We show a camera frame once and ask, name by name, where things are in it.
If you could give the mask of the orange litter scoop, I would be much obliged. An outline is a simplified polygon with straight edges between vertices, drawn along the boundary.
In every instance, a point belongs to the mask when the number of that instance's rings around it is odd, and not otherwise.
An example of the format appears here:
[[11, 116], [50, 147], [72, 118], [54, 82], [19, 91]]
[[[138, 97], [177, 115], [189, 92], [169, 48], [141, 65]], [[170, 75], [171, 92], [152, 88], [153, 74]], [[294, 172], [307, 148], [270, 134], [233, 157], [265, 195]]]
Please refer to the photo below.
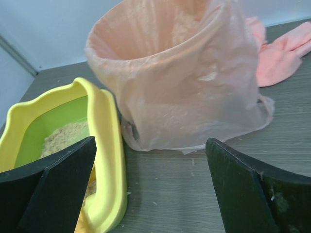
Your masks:
[[74, 233], [93, 233], [93, 232], [94, 232], [93, 227], [91, 226], [91, 223], [87, 215], [82, 209], [79, 213]]

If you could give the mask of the bin with pink bag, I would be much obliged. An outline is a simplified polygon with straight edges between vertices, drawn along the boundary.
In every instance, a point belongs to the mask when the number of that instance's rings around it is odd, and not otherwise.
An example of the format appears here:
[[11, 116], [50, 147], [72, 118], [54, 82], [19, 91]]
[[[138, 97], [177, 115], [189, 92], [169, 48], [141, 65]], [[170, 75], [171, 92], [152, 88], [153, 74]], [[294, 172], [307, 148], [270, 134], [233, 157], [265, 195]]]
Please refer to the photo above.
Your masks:
[[257, 45], [236, 0], [124, 0], [92, 27], [87, 62], [136, 151], [204, 148], [269, 125]]

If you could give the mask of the yellow green litter box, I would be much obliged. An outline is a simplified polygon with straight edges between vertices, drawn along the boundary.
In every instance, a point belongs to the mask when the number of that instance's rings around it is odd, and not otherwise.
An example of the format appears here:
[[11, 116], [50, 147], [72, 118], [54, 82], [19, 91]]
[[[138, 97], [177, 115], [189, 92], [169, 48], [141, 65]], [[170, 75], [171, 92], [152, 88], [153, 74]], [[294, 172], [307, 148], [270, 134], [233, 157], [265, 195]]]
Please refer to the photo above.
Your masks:
[[76, 78], [70, 84], [13, 105], [0, 139], [0, 169], [7, 171], [37, 160], [44, 139], [69, 123], [87, 122], [97, 153], [91, 179], [96, 192], [83, 211], [95, 233], [118, 225], [127, 207], [123, 142], [113, 95]]

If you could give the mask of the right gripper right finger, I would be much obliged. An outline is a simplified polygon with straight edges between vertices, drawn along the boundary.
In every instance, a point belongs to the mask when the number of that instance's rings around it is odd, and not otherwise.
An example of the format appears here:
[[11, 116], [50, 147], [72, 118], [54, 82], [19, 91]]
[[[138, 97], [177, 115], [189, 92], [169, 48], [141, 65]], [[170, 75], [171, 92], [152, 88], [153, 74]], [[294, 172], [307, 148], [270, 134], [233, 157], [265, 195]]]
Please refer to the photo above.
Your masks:
[[210, 138], [206, 155], [225, 232], [309, 233], [311, 179]]

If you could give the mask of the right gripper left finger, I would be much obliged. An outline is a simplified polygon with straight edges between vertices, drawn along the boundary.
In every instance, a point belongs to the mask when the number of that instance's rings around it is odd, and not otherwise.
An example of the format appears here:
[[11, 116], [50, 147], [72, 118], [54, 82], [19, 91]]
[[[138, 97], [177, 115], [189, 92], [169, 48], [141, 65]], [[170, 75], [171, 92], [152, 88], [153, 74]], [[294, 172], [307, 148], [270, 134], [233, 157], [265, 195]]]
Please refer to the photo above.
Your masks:
[[2, 233], [72, 233], [97, 147], [89, 136], [55, 154], [0, 174]]

